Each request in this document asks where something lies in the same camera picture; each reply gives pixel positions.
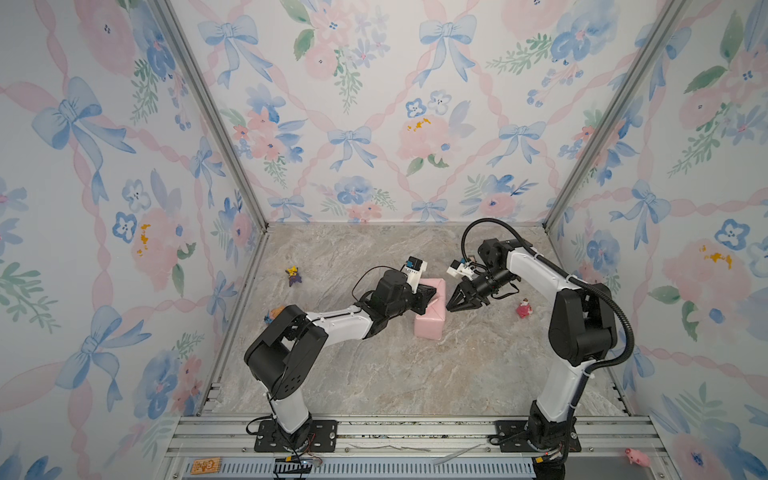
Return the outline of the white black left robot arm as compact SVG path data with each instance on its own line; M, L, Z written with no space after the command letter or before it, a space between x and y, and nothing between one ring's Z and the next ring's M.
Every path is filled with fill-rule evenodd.
M345 309L310 313L284 307L244 354L250 373L267 390L278 431L295 435L311 425L301 387L324 348L372 338L408 312L424 314L436 295L419 272L387 268L374 289Z

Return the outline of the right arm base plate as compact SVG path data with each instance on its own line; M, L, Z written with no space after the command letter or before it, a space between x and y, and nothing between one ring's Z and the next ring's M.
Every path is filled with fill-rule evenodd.
M494 422L495 433L487 440L498 446L505 453L547 453L559 451L565 443L569 452L581 452L582 447L575 431L574 423L566 433L566 423L534 423L527 420L497 420Z

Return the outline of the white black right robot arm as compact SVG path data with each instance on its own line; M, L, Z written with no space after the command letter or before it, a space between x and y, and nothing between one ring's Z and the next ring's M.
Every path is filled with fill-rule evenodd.
M544 389L532 403L527 441L540 451L562 446L571 438L575 410L593 371L617 343L614 311L604 298L610 290L596 286L596 294L559 272L548 259L512 241L496 239L479 249L480 264L453 261L447 273L460 280L447 310L476 310L491 299L500 300L502 286L524 280L552 301L548 341L555 358Z

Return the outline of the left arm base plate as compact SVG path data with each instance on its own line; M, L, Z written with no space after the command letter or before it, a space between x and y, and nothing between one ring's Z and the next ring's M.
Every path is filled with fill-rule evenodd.
M257 453L333 453L338 438L336 420L308 419L294 433L287 433L276 420L260 419L258 429L246 432L253 435L253 450Z

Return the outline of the purple pink wrapping paper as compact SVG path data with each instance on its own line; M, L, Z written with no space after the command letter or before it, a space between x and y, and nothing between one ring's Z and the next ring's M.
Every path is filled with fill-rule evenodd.
M446 281L433 278L422 281L427 286L434 287L436 293L429 301L424 314L417 315L414 319L413 332L418 338L440 340L446 321Z

